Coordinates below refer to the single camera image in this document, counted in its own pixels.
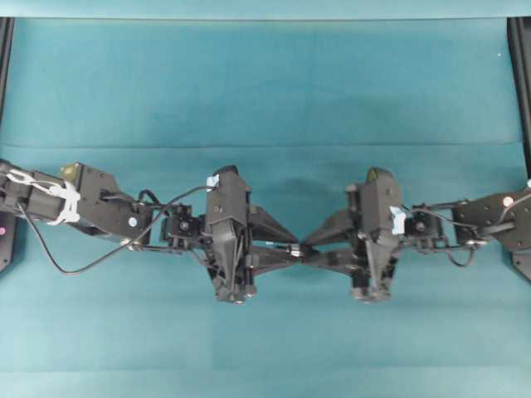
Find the green cloth surface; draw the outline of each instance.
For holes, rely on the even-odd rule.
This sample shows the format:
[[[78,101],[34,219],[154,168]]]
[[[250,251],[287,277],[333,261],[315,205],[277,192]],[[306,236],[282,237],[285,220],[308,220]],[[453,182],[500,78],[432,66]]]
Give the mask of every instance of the green cloth surface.
[[[235,163],[302,238],[371,166],[405,204],[526,181],[505,20],[19,20],[0,156],[79,161],[168,200]],[[186,203],[204,211],[206,197]],[[42,226],[66,268],[113,247]],[[188,256],[123,253],[59,275],[21,222],[0,274],[0,396],[525,396],[531,287],[497,243],[457,269],[406,253],[393,300],[295,265],[218,303]]]

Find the black metal frame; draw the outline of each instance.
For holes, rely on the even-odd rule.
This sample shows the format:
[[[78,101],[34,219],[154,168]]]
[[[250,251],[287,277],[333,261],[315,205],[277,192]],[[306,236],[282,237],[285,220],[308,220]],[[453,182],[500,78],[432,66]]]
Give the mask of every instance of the black metal frame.
[[[531,17],[507,19],[507,38],[522,120],[525,166],[531,177]],[[513,266],[531,280],[531,254],[513,253]]]
[[[0,125],[2,124],[14,25],[14,18],[0,18]],[[2,271],[12,262],[17,218],[11,213],[0,212],[0,228],[2,228],[2,235],[0,235],[0,271]]]

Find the wire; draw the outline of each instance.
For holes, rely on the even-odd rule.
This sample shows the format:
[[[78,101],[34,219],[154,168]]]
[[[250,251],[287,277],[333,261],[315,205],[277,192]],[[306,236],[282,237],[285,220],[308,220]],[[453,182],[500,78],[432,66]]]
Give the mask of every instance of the wire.
[[[520,197],[519,199],[517,199],[516,201],[514,201],[513,203],[511,203],[507,207],[505,207],[504,210],[501,212],[501,216],[499,216],[498,221],[496,221],[494,225],[497,226],[497,225],[501,224],[503,222],[505,216],[507,216],[507,213],[509,212],[509,210],[511,210],[513,207],[519,205],[523,201],[526,201],[530,197],[531,197],[531,193],[528,193],[527,195],[523,195],[522,197]]]
[[[469,250],[468,259],[466,260],[465,263],[460,263],[459,261],[455,260],[454,256],[451,255],[451,252],[449,250],[446,252],[446,254],[448,255],[448,258],[450,259],[452,264],[457,265],[458,267],[464,268],[464,267],[468,267],[474,261],[475,249]]]
[[[140,193],[139,193],[139,201],[142,201],[144,199],[144,196],[149,197],[149,199],[151,199],[151,202],[154,205],[160,205],[160,200],[149,189],[144,189],[143,191],[140,191]]]
[[[421,208],[416,208],[416,209],[409,210],[405,206],[403,206],[403,208],[408,213],[426,213],[426,214],[429,214],[429,215],[434,216],[434,217],[439,217],[442,220],[453,224],[454,226],[465,226],[465,227],[468,227],[468,228],[480,228],[480,226],[477,226],[477,225],[474,225],[474,224],[466,224],[464,222],[453,221],[451,218],[445,217],[442,214],[437,213],[436,211],[431,211],[431,210],[428,210],[428,209],[421,209]]]
[[[100,264],[101,262],[107,260],[109,257],[111,257],[112,255],[115,255],[117,253],[119,253],[121,250],[124,250],[126,247],[128,247],[129,245],[131,245],[132,242],[135,242],[136,240],[140,240],[142,239],[150,230],[151,228],[153,228],[153,226],[155,225],[155,223],[158,221],[158,219],[164,214],[164,212],[173,204],[175,203],[176,201],[179,201],[181,199],[183,199],[184,197],[187,197],[188,195],[191,195],[193,194],[194,192],[197,192],[197,191],[201,191],[201,190],[206,190],[206,189],[214,189],[212,187],[209,187],[209,186],[200,186],[200,187],[195,187],[195,188],[192,188],[186,192],[184,192],[183,194],[181,195],[178,195],[176,197],[174,197],[174,199],[172,199],[171,201],[169,201],[168,203],[166,203],[164,206],[162,206],[160,212],[151,220],[151,222],[142,230],[142,232],[140,232],[138,234],[138,236],[136,236],[134,239],[132,240],[129,240],[127,243],[124,243],[120,246],[118,246],[117,248],[111,250],[109,253],[105,254],[105,255],[102,255],[99,259],[91,262],[90,264],[88,265],[85,265],[84,267],[81,267],[79,269],[75,269],[75,270],[72,270],[72,271],[69,271],[69,270],[66,270],[66,269],[63,269],[60,265],[57,264],[56,260],[54,259],[53,255],[51,254],[50,252],[50,249],[48,249],[48,245],[46,244],[44,238],[42,237],[42,234],[41,232],[39,231],[39,229],[37,228],[37,226],[35,225],[35,222],[33,221],[32,217],[27,213],[26,209],[24,209],[24,207],[22,206],[22,204],[17,201],[17,207],[18,207],[18,210],[20,210],[20,212],[24,215],[24,217],[26,218],[28,224],[30,225],[30,227],[32,228],[33,232],[35,232],[35,235],[37,236],[37,239],[39,240],[39,243],[41,243],[41,246],[42,246],[42,249],[44,250],[44,252],[46,253],[46,257],[48,257],[48,259],[50,260],[50,262],[57,268],[57,270],[59,272],[61,272],[63,275],[67,275],[67,276],[75,276],[75,275],[79,275],[79,274],[82,274],[83,272],[87,271],[88,269],[91,269],[93,267],[95,267],[96,265]]]

